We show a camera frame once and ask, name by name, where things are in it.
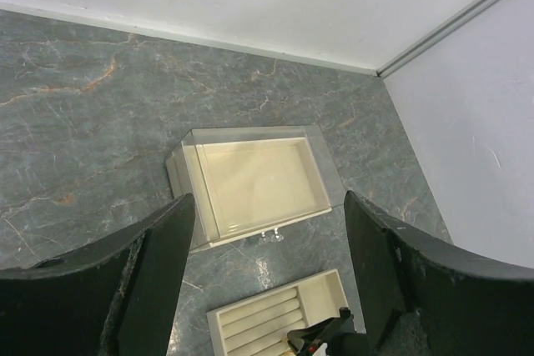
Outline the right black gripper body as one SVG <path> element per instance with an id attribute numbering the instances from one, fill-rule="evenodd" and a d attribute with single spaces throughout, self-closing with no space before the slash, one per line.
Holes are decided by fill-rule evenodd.
<path id="1" fill-rule="evenodd" d="M 348 308 L 340 308 L 338 317 L 308 328 L 290 330 L 287 344 L 298 356 L 371 355 L 367 336 L 355 331 L 354 315 Z"/>

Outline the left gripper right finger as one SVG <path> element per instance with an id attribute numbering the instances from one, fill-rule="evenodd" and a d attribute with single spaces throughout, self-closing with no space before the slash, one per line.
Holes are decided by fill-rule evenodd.
<path id="1" fill-rule="evenodd" d="M 458 248 L 349 191 L 345 226 L 366 338 L 418 312 L 434 355 L 531 355 L 533 270 Z"/>

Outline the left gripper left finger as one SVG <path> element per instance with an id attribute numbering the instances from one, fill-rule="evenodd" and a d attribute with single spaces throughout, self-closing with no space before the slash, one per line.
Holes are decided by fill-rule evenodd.
<path id="1" fill-rule="evenodd" d="M 164 355 L 192 241 L 192 194 L 30 268 L 1 272 L 3 355 Z"/>

